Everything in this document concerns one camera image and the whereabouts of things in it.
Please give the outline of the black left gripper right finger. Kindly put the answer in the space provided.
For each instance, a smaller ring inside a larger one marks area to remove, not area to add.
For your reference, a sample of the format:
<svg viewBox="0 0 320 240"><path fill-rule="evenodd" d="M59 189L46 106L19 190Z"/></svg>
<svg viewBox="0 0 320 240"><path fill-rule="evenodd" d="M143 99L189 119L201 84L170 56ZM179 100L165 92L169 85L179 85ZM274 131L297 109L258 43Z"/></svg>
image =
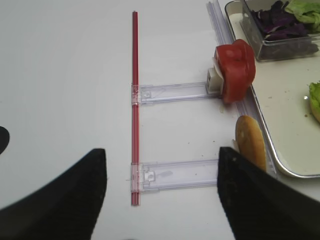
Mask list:
<svg viewBox="0 0 320 240"><path fill-rule="evenodd" d="M237 240L318 240L320 203L231 147L219 149L217 192Z"/></svg>

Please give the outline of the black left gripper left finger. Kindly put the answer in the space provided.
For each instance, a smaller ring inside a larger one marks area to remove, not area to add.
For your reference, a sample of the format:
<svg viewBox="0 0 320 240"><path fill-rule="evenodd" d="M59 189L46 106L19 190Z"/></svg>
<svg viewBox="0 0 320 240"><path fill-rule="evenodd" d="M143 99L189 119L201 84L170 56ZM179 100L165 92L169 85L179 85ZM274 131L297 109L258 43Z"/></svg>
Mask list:
<svg viewBox="0 0 320 240"><path fill-rule="evenodd" d="M106 152L92 149L56 179L1 209L2 240L89 240L107 190Z"/></svg>

